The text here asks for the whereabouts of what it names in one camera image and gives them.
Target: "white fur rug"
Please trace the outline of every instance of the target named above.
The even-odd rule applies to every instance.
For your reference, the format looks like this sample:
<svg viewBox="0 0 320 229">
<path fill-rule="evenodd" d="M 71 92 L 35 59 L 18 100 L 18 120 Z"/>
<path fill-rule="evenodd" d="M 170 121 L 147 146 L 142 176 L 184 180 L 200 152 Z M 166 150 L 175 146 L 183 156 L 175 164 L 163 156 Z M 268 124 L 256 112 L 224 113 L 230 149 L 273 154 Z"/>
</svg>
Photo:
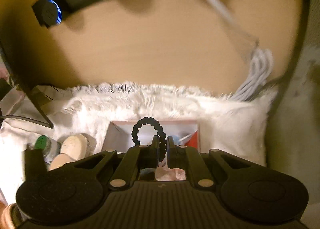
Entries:
<svg viewBox="0 0 320 229">
<path fill-rule="evenodd" d="M 202 152 L 218 148 L 265 165 L 264 133 L 275 90 L 268 90 L 251 102 L 237 102 L 227 96 L 211 97 L 209 92 L 194 87 L 129 82 L 66 91 L 48 86 L 38 89 L 54 99 L 42 106 L 54 129 L 7 119 L 0 130 L 0 189 L 8 203 L 15 202 L 15 192 L 23 181 L 21 153 L 25 144 L 35 142 L 40 135 L 63 142 L 71 134 L 83 133 L 94 154 L 101 151 L 112 120 L 139 120 L 145 116 L 197 119 Z M 26 112 L 28 117 L 38 118 L 27 98 L 12 114 L 26 116 Z"/>
</svg>

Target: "black cable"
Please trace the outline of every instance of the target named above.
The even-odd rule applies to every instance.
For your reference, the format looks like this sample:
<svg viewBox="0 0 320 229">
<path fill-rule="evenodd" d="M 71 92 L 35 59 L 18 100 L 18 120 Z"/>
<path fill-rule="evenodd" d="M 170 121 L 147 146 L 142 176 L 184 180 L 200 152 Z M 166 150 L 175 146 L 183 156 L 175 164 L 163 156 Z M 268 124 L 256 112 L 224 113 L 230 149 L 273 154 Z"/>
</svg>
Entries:
<svg viewBox="0 0 320 229">
<path fill-rule="evenodd" d="M 19 119 L 19 120 L 24 120 L 24 121 L 28 121 L 28 122 L 32 122 L 38 125 L 42 125 L 48 128 L 52 128 L 48 123 L 46 122 L 42 122 L 42 121 L 38 121 L 38 120 L 34 120 L 34 119 L 30 119 L 27 117 L 23 117 L 23 116 L 17 116 L 17 115 L 0 115 L 0 119 L 7 119 L 7 118 L 12 118 L 12 119 Z"/>
</svg>

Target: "open white box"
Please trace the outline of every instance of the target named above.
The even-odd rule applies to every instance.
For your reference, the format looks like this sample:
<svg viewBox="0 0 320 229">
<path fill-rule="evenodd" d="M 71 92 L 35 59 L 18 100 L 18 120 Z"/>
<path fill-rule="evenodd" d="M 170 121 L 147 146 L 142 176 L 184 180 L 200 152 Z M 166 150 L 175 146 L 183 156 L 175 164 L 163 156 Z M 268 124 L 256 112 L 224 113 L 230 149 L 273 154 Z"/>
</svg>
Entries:
<svg viewBox="0 0 320 229">
<path fill-rule="evenodd" d="M 130 147 L 134 146 L 132 141 L 132 129 L 137 121 L 111 121 L 107 130 L 107 134 L 102 146 L 102 151 L 107 149 L 115 149 L 118 152 L 127 152 Z M 183 138 L 193 135 L 198 131 L 198 123 L 196 120 L 159 120 L 163 127 L 164 133 L 168 136 L 177 136 Z M 153 136 L 157 131 L 151 125 L 143 125 L 139 129 L 138 137 L 140 144 L 151 145 Z M 199 139 L 197 139 L 198 151 L 200 151 Z"/>
</svg>

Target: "glowing blue light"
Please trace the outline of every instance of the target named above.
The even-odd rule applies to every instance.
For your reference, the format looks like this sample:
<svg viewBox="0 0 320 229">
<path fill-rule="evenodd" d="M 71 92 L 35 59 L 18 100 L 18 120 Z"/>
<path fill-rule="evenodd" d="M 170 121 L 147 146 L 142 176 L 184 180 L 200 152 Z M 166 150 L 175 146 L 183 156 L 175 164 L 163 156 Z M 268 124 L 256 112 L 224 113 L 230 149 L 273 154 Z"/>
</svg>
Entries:
<svg viewBox="0 0 320 229">
<path fill-rule="evenodd" d="M 57 7 L 57 10 L 58 10 L 57 24 L 60 24 L 62 21 L 62 14 L 61 14 L 61 10 L 60 10 L 59 6 L 53 0 L 48 0 L 48 1 L 50 3 L 53 3 Z"/>
</svg>

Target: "screw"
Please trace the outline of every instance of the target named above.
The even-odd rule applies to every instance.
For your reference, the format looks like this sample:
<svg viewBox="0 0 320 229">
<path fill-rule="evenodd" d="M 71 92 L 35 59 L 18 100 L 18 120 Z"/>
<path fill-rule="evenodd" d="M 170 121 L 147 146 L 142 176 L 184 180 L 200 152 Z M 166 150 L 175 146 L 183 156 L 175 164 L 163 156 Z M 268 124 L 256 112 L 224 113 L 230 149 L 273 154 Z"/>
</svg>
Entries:
<svg viewBox="0 0 320 229">
<path fill-rule="evenodd" d="M 114 179 L 110 182 L 110 185 L 113 187 L 123 187 L 125 185 L 125 181 L 123 179 Z"/>
<path fill-rule="evenodd" d="M 211 187 L 214 183 L 211 179 L 201 179 L 198 181 L 198 184 L 201 187 Z"/>
</svg>

